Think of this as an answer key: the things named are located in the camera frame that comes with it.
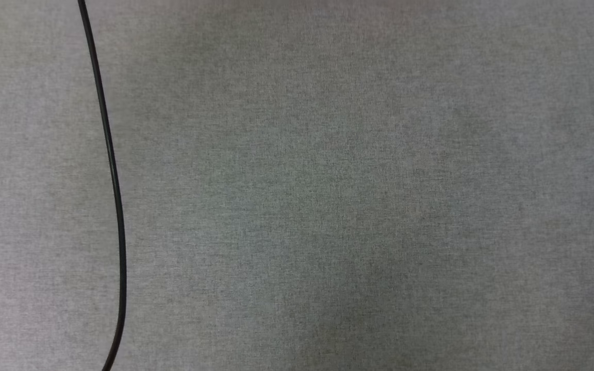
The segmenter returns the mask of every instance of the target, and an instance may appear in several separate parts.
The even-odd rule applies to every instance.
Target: textured fabric surface
[[[594,1],[89,2],[114,369],[594,370]],[[99,369],[76,2],[0,0],[0,370]]]

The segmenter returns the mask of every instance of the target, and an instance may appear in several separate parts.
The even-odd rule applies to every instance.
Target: gray background
[[[594,370],[594,1],[89,2],[114,369]],[[0,370],[99,369],[76,2],[0,0]]]

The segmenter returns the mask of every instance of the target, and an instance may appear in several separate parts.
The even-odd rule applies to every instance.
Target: cable
[[[111,129],[109,129],[109,117],[107,116],[107,105],[104,101],[104,89],[102,87],[102,77],[100,75],[100,65],[97,63],[97,54],[95,52],[95,42],[93,40],[93,31],[90,28],[89,12],[85,0],[77,0],[79,11],[82,13],[84,23],[84,32],[87,35],[87,44],[91,63],[93,65],[93,74],[95,75],[95,86],[97,89],[97,101],[100,103],[100,113],[102,115],[102,127],[104,128],[104,139],[107,143],[107,155],[109,157],[109,171],[111,172],[111,184],[113,185],[113,199],[116,203],[116,218],[118,219],[118,254],[120,257],[120,291],[118,299],[118,321],[116,331],[111,341],[111,348],[107,361],[102,366],[102,371],[110,371],[113,360],[116,359],[118,346],[121,345],[123,336],[123,326],[125,326],[125,305],[127,301],[127,263],[125,258],[125,223],[123,222],[123,203],[121,202],[121,190],[118,186],[118,172],[116,171],[116,158],[113,155],[113,142],[111,141]]]

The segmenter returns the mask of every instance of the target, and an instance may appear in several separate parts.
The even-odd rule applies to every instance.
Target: curved black cable
[[[123,203],[121,202],[121,190],[118,186],[118,172],[116,171],[116,158],[113,155],[113,142],[111,141],[111,130],[109,129],[109,117],[107,116],[107,105],[104,101],[104,89],[102,87],[102,78],[100,76],[100,65],[97,63],[97,54],[95,52],[95,42],[93,40],[93,31],[90,28],[89,12],[85,0],[77,0],[79,11],[82,13],[84,31],[87,35],[89,44],[89,53],[93,65],[93,74],[95,75],[95,86],[97,89],[97,100],[100,103],[100,113],[102,115],[102,127],[104,128],[104,139],[107,143],[107,155],[109,156],[109,171],[111,172],[111,183],[113,185],[113,199],[116,203],[116,218],[118,219],[118,253],[120,256],[120,291],[118,299],[118,322],[116,331],[111,341],[111,348],[107,361],[102,366],[102,371],[109,371],[116,359],[118,346],[121,345],[123,336],[123,326],[125,326],[125,303],[127,301],[127,263],[125,258],[125,223],[123,222]]]

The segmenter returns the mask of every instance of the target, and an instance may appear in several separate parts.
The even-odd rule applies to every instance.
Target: wire
[[[95,86],[97,89],[97,101],[100,103],[100,113],[102,115],[102,127],[104,129],[104,139],[107,143],[107,155],[109,157],[109,171],[111,172],[111,184],[113,185],[113,199],[116,203],[116,218],[118,219],[118,254],[120,257],[120,291],[118,299],[118,321],[116,322],[116,331],[111,341],[111,348],[107,360],[102,366],[102,371],[110,371],[113,361],[116,359],[118,346],[121,345],[123,336],[123,327],[125,326],[125,305],[127,301],[127,263],[125,258],[125,223],[123,222],[123,203],[121,202],[121,190],[118,185],[118,172],[116,171],[116,158],[113,155],[113,142],[111,141],[111,129],[109,129],[109,117],[107,116],[107,105],[104,101],[104,89],[102,87],[102,77],[100,75],[100,65],[97,63],[97,54],[95,52],[95,42],[93,40],[93,31],[90,28],[89,12],[85,0],[77,0],[79,11],[82,14],[84,23],[84,32],[87,35],[87,44],[91,63],[93,65],[93,74],[95,75]]]

